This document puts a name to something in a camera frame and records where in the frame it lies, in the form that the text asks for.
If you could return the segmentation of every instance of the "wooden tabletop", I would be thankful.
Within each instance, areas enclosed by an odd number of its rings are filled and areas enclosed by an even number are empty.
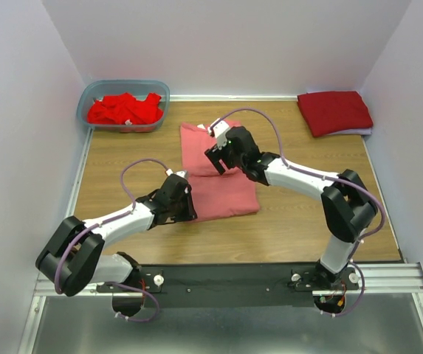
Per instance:
[[[366,187],[379,197],[360,136],[328,136],[314,139],[294,101],[275,102],[174,102],[163,126],[153,133],[95,131],[78,196],[75,215],[96,218],[127,206],[130,201],[120,186],[119,175],[129,163],[154,157],[173,170],[181,169],[179,125],[209,124],[241,106],[268,113],[277,123],[287,159],[318,170],[359,173]],[[270,124],[257,114],[232,116],[252,133],[263,151],[278,153]],[[163,169],[152,162],[138,164],[125,182],[135,196],[148,194],[164,181]],[[329,241],[319,201],[280,187],[257,186],[261,211],[255,215],[202,223],[158,226],[131,235],[104,251],[124,251],[140,263],[229,263],[315,261]],[[372,227],[379,222],[379,215]],[[389,225],[369,237],[356,260],[399,260]]]

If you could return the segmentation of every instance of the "gray wall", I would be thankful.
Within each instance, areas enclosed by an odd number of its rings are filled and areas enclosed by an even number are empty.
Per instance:
[[[423,1],[414,0],[362,89],[368,150],[405,256],[423,267]]]
[[[78,70],[172,94],[360,87],[410,0],[44,0]]]
[[[0,353],[17,353],[34,261],[65,210],[84,84],[39,1],[0,1]]]

